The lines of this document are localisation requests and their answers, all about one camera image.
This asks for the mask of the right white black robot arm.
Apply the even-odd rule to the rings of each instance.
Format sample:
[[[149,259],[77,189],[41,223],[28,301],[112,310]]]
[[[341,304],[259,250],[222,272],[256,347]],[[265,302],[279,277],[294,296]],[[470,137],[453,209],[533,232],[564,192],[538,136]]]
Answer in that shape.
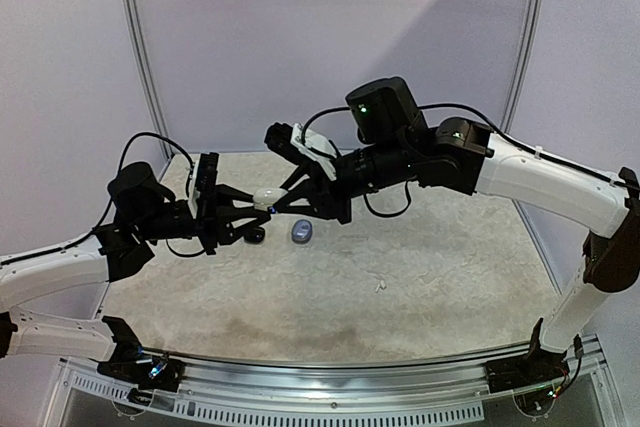
[[[494,393],[553,379],[569,386],[576,372],[566,355],[580,352],[580,330],[610,295],[639,277],[634,171],[602,173],[550,155],[509,137],[470,107],[430,127],[400,77],[364,84],[345,101],[361,144],[351,153],[340,154],[308,124],[276,123],[267,130],[268,148],[295,165],[273,211],[345,224],[354,198],[417,183],[516,200],[586,227],[584,264],[553,312],[536,323],[528,351],[484,367]]]

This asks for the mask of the purple earbud charging case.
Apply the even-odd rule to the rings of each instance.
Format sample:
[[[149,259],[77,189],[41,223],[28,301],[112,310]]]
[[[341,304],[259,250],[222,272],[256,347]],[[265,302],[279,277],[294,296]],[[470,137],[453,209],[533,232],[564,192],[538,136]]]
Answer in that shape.
[[[304,245],[311,241],[313,236],[313,225],[309,220],[297,220],[291,229],[291,240],[298,245]]]

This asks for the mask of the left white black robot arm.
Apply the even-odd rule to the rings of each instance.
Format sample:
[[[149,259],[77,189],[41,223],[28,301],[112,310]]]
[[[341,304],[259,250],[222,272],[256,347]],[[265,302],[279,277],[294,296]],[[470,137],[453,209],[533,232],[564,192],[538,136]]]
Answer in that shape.
[[[207,255],[231,245],[270,219],[285,190],[248,194],[217,178],[218,157],[197,163],[188,199],[179,200],[156,179],[151,166],[123,167],[107,187],[116,214],[86,239],[6,258],[1,262],[1,354],[82,357],[98,372],[141,390],[178,390],[185,365],[167,353],[147,354],[121,318],[94,320],[38,314],[26,302],[71,287],[113,283],[139,273],[160,240],[196,238]]]

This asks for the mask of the white earbud charging case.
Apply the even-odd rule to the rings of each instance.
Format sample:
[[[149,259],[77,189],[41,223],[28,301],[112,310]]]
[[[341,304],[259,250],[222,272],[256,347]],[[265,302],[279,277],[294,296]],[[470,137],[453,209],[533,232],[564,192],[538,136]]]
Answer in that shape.
[[[256,210],[268,212],[288,191],[282,188],[260,188],[253,194],[253,205]]]

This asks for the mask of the black earbud charging case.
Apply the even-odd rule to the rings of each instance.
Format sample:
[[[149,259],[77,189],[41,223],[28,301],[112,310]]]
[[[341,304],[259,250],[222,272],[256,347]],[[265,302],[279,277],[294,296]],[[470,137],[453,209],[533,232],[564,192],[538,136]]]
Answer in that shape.
[[[266,231],[257,227],[244,235],[244,241],[248,244],[259,245],[264,242]]]

